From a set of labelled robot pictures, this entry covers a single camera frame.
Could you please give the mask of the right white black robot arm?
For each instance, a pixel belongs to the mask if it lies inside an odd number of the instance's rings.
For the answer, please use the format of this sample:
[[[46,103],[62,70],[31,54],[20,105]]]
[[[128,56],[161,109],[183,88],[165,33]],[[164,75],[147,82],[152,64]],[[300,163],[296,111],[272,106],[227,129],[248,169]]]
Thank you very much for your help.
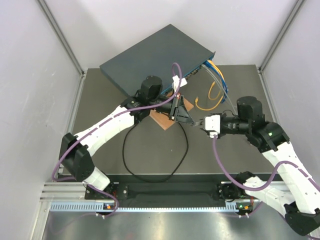
[[[320,187],[297,156],[289,136],[276,122],[267,121],[262,103],[254,96],[240,97],[237,114],[211,113],[196,125],[213,140],[215,159],[233,183],[239,198],[252,196],[276,210],[290,228],[307,236],[320,227]],[[273,171],[267,181],[249,171],[232,177],[223,166],[216,147],[224,135],[244,135],[268,160]]]

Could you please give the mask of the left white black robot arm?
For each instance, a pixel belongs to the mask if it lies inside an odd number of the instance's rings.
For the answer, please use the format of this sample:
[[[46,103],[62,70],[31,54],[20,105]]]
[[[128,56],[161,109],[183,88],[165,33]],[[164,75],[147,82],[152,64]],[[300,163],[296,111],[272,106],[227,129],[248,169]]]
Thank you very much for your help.
[[[94,165],[92,157],[114,136],[148,117],[151,110],[166,114],[169,120],[180,124],[196,124],[185,106],[183,95],[162,96],[162,87],[159,77],[148,76],[135,95],[128,97],[110,115],[82,132],[67,133],[62,138],[59,159],[76,181],[93,186],[98,195],[109,198],[114,187]]]

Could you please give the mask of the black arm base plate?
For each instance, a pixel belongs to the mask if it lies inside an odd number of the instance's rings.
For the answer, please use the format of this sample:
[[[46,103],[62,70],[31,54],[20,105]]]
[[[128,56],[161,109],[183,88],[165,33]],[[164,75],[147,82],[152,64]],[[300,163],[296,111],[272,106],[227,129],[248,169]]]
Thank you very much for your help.
[[[104,190],[120,207],[214,207],[248,195],[223,174],[111,175]]]

